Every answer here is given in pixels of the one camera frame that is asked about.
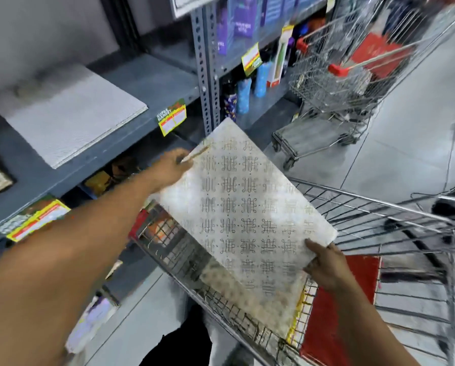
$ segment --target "person's left hand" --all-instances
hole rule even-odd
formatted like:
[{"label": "person's left hand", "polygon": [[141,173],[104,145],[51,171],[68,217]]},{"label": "person's left hand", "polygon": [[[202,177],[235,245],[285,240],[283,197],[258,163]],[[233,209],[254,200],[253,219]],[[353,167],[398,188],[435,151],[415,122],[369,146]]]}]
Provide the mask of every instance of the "person's left hand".
[{"label": "person's left hand", "polygon": [[188,154],[188,150],[174,149],[164,153],[158,161],[147,169],[148,182],[153,184],[153,192],[156,193],[173,185],[194,165],[193,160],[180,163]]}]

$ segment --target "black pants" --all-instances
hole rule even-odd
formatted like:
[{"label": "black pants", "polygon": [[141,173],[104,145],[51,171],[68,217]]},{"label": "black pants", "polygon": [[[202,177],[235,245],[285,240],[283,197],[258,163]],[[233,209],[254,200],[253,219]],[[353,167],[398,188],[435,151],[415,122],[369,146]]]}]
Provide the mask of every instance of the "black pants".
[{"label": "black pants", "polygon": [[201,316],[189,316],[182,326],[163,338],[139,366],[192,364],[208,366],[212,342]]}]

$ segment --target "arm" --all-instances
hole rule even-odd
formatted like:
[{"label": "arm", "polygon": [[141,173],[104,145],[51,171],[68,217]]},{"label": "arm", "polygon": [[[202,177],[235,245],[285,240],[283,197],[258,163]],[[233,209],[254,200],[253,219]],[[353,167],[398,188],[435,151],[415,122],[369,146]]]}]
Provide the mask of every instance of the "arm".
[{"label": "arm", "polygon": [[339,335],[354,366],[419,366],[383,322],[351,273],[344,254],[306,240],[317,258],[305,269],[331,293],[338,308]]},{"label": "arm", "polygon": [[0,259],[0,365],[60,362],[94,283],[127,244],[145,199],[192,166],[176,149],[95,201],[19,243]]}]

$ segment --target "light blue bottle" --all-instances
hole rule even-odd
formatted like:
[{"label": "light blue bottle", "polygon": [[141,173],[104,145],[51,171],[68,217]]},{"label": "light blue bottle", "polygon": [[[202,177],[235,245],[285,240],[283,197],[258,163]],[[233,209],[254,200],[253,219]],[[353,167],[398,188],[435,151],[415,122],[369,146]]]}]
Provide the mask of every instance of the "light blue bottle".
[{"label": "light blue bottle", "polygon": [[251,91],[251,79],[243,79],[238,82],[238,114],[246,114],[249,111],[249,93]]},{"label": "light blue bottle", "polygon": [[271,61],[263,63],[258,67],[256,73],[255,91],[254,94],[257,98],[262,98],[266,95],[266,82],[268,80],[268,73],[270,72]]}]

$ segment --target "floor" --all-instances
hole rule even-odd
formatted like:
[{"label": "floor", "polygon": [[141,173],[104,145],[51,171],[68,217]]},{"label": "floor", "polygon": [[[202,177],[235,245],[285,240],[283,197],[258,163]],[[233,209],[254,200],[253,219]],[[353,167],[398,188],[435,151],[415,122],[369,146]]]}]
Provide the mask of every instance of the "floor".
[{"label": "floor", "polygon": [[[265,153],[281,167],[283,153],[271,146]],[[455,36],[389,95],[357,144],[301,159],[288,174],[394,203],[412,193],[436,194],[453,187]],[[88,345],[87,364],[137,366],[163,334],[180,325],[184,301],[182,290],[157,268]],[[209,324],[209,331],[211,364],[220,365],[235,343],[215,324]]]}]

